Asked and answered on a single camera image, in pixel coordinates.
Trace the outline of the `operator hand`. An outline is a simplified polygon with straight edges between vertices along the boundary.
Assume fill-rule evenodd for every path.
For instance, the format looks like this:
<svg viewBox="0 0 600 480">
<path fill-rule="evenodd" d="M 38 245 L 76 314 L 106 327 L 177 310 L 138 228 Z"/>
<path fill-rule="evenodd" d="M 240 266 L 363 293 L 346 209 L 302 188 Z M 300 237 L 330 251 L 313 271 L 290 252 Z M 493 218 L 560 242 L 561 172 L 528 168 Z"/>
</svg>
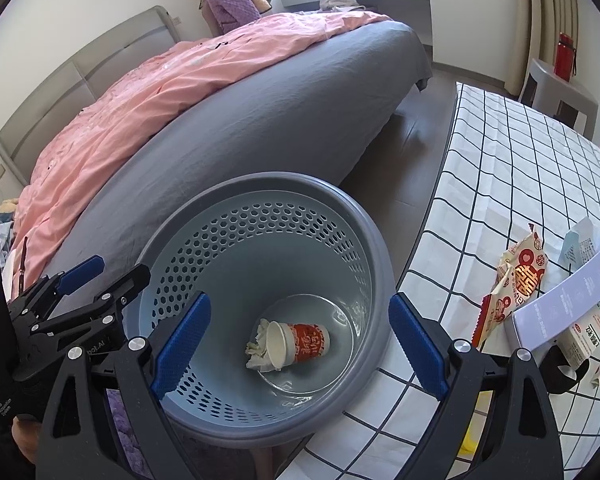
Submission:
<svg viewBox="0 0 600 480">
<path fill-rule="evenodd" d="M 31 463 L 36 463 L 38 440 L 42 425 L 35 420 L 24 420 L 15 417 L 12 420 L 12 437 L 22 455 Z"/>
</svg>

